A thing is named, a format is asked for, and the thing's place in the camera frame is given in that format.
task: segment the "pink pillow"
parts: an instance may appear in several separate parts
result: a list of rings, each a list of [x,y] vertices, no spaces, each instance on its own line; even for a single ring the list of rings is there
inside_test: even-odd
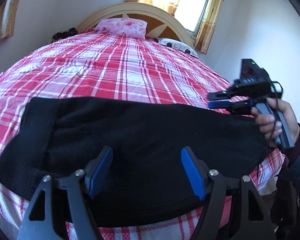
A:
[[[112,18],[101,20],[93,30],[107,31],[115,35],[145,40],[147,24],[147,22],[139,19]]]

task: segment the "pillow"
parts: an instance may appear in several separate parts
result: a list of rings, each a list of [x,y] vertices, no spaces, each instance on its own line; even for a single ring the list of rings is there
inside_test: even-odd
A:
[[[101,20],[93,30],[145,40],[147,24],[147,22],[139,19],[111,18]]]
[[[168,38],[157,38],[157,40],[160,45],[164,45],[164,46],[167,46],[167,47],[170,47],[173,49],[183,51],[193,57],[198,58],[196,51],[181,41],[176,41],[176,40],[168,39]]]

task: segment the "silver bolt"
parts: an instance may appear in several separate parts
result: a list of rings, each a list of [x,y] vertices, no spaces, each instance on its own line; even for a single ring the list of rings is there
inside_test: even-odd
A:
[[[49,181],[50,179],[51,179],[51,176],[50,176],[50,175],[46,175],[46,176],[44,176],[43,181],[44,181],[44,182],[47,182],[47,181]]]
[[[251,181],[251,178],[250,178],[248,175],[244,175],[244,176],[242,177],[242,179],[243,179],[243,181],[245,181],[245,182]]]
[[[81,170],[81,169],[80,169],[80,170],[76,170],[76,171],[75,171],[75,175],[76,175],[76,176],[84,175],[84,170]]]
[[[219,174],[217,170],[210,170],[209,173],[211,176],[217,176]]]

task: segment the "white wall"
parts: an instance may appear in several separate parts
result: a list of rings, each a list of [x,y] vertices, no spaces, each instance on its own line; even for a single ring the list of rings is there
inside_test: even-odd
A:
[[[239,7],[240,0],[224,0],[207,54],[197,51],[200,60],[212,69],[215,68],[230,36],[231,27],[238,15]]]
[[[283,0],[241,0],[215,71],[232,81],[242,58],[252,58],[284,88],[300,122],[300,18]]]
[[[20,0],[14,36],[0,42],[0,73],[37,48],[54,33],[77,27],[90,14],[123,0]]]

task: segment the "folded black clothing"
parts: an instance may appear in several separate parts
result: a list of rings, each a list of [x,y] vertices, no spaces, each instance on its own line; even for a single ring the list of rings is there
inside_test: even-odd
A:
[[[0,182],[30,200],[45,175],[69,176],[105,145],[113,149],[113,163],[90,204],[102,227],[156,223],[202,206],[181,163],[185,146],[233,178],[266,157],[253,118],[180,104],[33,98],[0,155]]]

